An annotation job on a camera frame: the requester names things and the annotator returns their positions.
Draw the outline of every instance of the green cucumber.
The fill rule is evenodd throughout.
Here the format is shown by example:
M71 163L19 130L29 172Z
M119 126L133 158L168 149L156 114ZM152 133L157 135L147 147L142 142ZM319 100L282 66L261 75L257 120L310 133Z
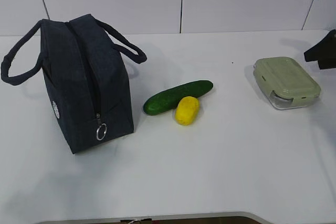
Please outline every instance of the green cucumber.
M213 88L210 81L193 81L175 88L167 89L150 97L143 105L143 111L147 115L158 115L174 109L184 97L198 98Z

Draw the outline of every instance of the black object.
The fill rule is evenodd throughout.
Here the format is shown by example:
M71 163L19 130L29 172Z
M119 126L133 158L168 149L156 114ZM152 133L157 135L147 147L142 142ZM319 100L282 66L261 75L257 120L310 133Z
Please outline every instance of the black object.
M41 51L32 70L9 77L20 49L41 30ZM114 44L111 36L138 54ZM55 22L40 20L5 56L1 79L14 86L43 69L51 105L72 153L133 133L129 78L120 52L136 63L145 53L90 14Z
M330 31L319 43L304 53L305 60L316 61L320 69L336 68L336 30Z

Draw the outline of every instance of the white table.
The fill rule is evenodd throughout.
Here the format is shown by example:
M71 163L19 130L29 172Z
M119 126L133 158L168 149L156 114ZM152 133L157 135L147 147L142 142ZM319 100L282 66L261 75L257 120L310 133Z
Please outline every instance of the white table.
M1 82L0 223L234 215L336 222L336 69L303 58L326 34L127 36L148 55L141 65L124 57L136 132L78 155L62 136L41 73L19 87ZM18 40L0 37L0 55ZM31 68L38 52L34 37L10 73ZM277 111L268 103L253 64L276 56L293 57L319 83L317 104ZM215 88L200 99L193 125L178 125L172 111L142 112L156 92L198 79Z

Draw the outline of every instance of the food container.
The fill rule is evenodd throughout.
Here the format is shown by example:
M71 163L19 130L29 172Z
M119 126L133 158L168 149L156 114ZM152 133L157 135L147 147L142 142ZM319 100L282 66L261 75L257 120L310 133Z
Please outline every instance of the food container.
M259 59L253 72L256 81L274 108L306 107L320 95L320 86L292 58Z

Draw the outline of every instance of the bag handle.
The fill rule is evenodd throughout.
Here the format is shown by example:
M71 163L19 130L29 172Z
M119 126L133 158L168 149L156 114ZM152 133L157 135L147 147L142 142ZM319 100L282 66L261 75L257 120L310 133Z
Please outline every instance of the bag handle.
M19 51L19 49L27 42L29 41L32 36L37 32L37 30L41 27L42 20L36 23L36 25L25 35L23 36L16 44L15 46L9 51L9 53L4 57L3 62L1 63L1 79L4 82L7 82L13 86L20 85L21 83L28 80L30 77L34 76L42 67L43 62L43 56L44 52L40 52L37 62L35 66L30 69L29 71L22 73L18 76L8 76L9 68L12 65L12 61L16 55L16 53Z
M112 26L99 21L96 19L97 24L102 27L105 31L107 31L112 37L123 43L124 45L128 46L129 48L132 48L134 51L136 51L138 54L132 53L127 48L114 44L113 48L119 52L122 52L124 55L129 57L131 60L133 60L135 63L143 63L147 60L146 54L136 45L130 43L124 36L122 36L117 30L115 30Z

